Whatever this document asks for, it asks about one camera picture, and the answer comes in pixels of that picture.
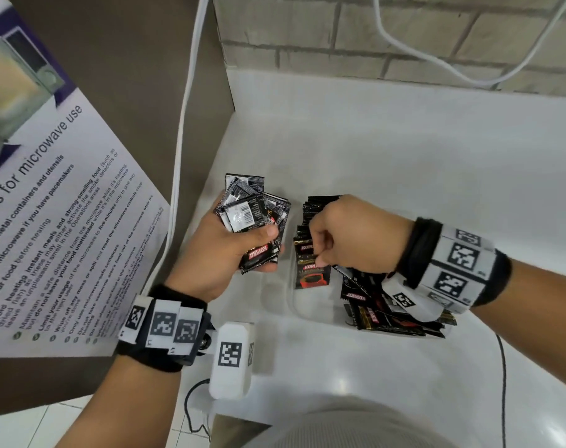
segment wrist-mounted device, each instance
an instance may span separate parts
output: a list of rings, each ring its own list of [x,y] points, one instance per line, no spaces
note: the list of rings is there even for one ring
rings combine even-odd
[[[495,300],[511,270],[511,259],[490,240],[424,218],[397,265],[405,286],[458,314]]]
[[[212,342],[207,330],[215,329],[207,304],[162,284],[149,294],[133,301],[116,353],[160,371],[181,371]]]

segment kopiko logo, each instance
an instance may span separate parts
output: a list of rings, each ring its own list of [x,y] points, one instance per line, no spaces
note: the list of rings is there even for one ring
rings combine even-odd
[[[251,252],[249,254],[249,258],[251,259],[251,258],[257,257],[257,255],[264,253],[266,250],[268,250],[268,248],[269,248],[268,244],[266,244],[266,245],[264,245],[260,248],[256,248],[256,250],[254,250],[253,252]]]
[[[347,296],[347,297],[351,297],[352,299],[356,299],[357,301],[364,301],[364,300],[366,300],[366,297],[361,296],[361,295],[359,295],[359,294],[354,294],[354,293],[352,293],[352,292],[348,292],[348,293],[346,294],[346,296]]]
[[[368,313],[369,313],[370,317],[372,318],[372,322],[377,324],[378,318],[376,317],[376,314],[374,314],[374,311],[372,311],[372,308],[368,308]]]

